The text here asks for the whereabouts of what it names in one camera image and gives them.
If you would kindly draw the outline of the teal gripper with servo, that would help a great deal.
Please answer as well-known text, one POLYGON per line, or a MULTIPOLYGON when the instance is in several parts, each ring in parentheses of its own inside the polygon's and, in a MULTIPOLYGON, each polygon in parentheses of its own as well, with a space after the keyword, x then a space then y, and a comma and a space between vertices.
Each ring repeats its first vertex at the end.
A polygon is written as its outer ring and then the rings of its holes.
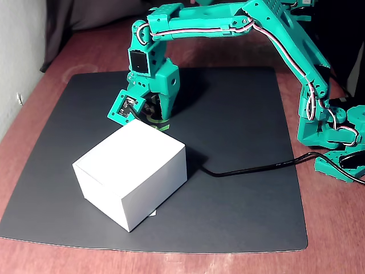
POLYGON ((180 89, 179 68, 169 58, 165 58, 163 64, 152 76, 139 75, 136 72, 129 72, 127 75, 127 90, 147 88, 150 92, 144 96, 143 112, 156 111, 156 95, 159 93, 161 117, 170 117, 173 104, 180 89))

